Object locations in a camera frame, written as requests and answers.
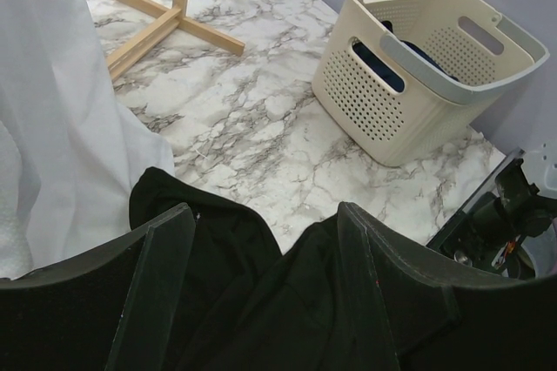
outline wooden stand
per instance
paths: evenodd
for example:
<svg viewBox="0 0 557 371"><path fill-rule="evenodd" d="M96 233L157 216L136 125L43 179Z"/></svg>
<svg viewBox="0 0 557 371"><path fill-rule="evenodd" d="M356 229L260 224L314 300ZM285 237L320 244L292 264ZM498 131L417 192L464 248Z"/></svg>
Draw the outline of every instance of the wooden stand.
<svg viewBox="0 0 557 371"><path fill-rule="evenodd" d="M188 0L172 0L171 9L152 0L117 1L155 17L156 20L106 58L112 81L118 79L175 29L184 30L235 55L240 56L244 52L245 45L242 42L186 17Z"/></svg>

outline gray plastic part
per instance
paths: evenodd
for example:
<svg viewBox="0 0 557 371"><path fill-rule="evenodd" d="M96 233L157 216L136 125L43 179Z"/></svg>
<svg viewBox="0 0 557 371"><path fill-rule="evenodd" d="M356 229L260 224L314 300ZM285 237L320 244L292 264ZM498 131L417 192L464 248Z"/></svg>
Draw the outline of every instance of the gray plastic part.
<svg viewBox="0 0 557 371"><path fill-rule="evenodd" d="M543 44L507 17L502 16L497 27L532 56L534 64L511 77L480 86L468 86L453 80L391 33L386 33L381 38L380 47L392 60L440 97L455 104L470 105L508 91L515 82L538 69L549 58L549 51Z"/></svg>

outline white marble tile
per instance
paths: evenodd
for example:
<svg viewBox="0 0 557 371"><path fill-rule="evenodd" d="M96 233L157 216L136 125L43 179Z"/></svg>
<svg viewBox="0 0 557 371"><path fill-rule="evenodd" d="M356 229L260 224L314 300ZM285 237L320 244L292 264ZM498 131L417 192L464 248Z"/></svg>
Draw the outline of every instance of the white marble tile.
<svg viewBox="0 0 557 371"><path fill-rule="evenodd" d="M152 21L113 0L89 6L107 52ZM340 201L426 243L503 159L468 129L400 168L371 160L312 94L336 19L319 0L190 0L188 15L245 41L244 55L176 31L117 97L169 140L180 179L257 210L283 251Z"/></svg>

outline white container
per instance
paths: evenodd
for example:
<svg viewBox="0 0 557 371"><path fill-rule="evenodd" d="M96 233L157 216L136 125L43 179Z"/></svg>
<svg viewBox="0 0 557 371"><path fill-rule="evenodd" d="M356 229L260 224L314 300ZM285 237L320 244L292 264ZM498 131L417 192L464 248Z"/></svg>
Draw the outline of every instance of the white container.
<svg viewBox="0 0 557 371"><path fill-rule="evenodd" d="M358 41L402 78L402 92L354 52ZM372 158L398 166L445 144L548 57L543 44L482 0L346 0L312 88Z"/></svg>

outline white fabric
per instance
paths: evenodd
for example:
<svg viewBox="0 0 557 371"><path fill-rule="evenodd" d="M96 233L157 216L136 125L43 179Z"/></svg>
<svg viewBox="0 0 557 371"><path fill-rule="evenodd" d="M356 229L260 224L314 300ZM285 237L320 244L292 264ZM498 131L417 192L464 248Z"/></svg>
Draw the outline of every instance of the white fabric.
<svg viewBox="0 0 557 371"><path fill-rule="evenodd" d="M0 233L26 230L38 268L128 231L131 188L149 166L173 174L172 154L117 104L85 0L0 10L0 211L18 223ZM21 242L0 239L0 276L30 269Z"/></svg>

